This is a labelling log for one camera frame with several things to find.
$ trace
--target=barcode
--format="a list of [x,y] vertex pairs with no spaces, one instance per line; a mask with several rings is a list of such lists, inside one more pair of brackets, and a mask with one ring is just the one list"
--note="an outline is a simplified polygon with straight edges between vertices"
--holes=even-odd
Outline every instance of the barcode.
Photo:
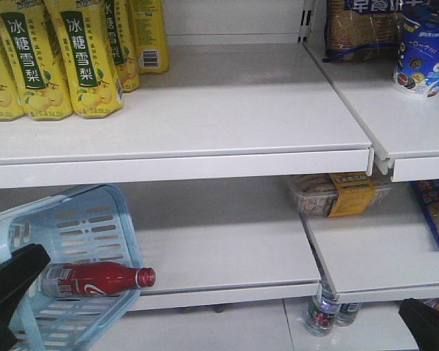
[[49,273],[47,275],[48,279],[67,279],[70,275],[71,269],[64,269],[64,268],[55,268],[50,269]]
[[160,55],[158,50],[144,50],[141,66],[142,68],[159,68]]

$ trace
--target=bottle cap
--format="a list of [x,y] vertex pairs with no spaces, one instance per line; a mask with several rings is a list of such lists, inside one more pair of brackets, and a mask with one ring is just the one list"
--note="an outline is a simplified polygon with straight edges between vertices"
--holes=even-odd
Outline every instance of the bottle cap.
[[156,281],[156,273],[153,268],[142,268],[138,271],[138,287],[152,287]]

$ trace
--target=plastic basket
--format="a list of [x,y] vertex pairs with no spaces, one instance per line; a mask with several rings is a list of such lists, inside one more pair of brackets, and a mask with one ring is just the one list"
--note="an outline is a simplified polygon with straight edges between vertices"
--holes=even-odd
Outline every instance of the plastic basket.
[[[142,266],[124,196],[112,185],[79,186],[0,213],[0,263],[31,243],[42,244],[52,263]],[[12,350],[88,350],[139,296],[51,298],[34,282],[10,323],[18,338]]]

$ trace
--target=cookie package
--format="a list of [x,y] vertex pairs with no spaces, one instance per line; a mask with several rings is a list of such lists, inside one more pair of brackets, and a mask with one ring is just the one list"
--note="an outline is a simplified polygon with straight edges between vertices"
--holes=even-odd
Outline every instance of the cookie package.
[[367,61],[397,56],[402,11],[427,0],[327,0],[329,61]]

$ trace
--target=coca-cola bottle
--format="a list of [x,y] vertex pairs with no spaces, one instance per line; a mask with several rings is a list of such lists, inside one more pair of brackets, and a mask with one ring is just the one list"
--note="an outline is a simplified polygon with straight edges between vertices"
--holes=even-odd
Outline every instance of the coca-cola bottle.
[[131,268],[115,262],[48,265],[40,276],[40,289],[48,296],[106,296],[138,287],[151,287],[153,268]]

